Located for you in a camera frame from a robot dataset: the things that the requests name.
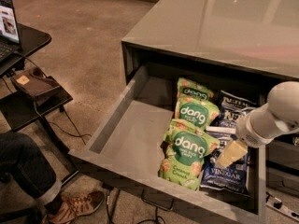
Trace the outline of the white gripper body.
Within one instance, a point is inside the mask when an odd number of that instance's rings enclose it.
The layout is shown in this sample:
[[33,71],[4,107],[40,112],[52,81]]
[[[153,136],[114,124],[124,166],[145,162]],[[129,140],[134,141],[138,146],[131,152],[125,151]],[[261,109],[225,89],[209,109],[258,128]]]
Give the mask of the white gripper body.
[[250,111],[236,124],[236,137],[249,147],[258,148],[269,144],[280,135],[277,120],[265,104]]

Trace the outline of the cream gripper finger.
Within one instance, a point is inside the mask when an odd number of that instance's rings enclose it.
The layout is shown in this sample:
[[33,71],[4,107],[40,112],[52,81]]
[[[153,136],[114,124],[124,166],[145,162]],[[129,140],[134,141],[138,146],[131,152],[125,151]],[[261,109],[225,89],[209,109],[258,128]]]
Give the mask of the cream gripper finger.
[[248,153],[248,146],[240,140],[231,140],[217,158],[215,165],[225,169],[233,162],[238,161]]

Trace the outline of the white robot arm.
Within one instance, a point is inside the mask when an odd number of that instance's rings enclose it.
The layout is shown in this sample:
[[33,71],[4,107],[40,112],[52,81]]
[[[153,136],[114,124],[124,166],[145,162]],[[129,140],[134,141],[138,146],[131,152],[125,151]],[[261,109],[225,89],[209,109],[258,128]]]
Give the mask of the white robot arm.
[[275,138],[299,130],[299,83],[277,84],[267,95],[264,105],[242,117],[215,165],[225,169],[248,153],[249,147],[259,148]]

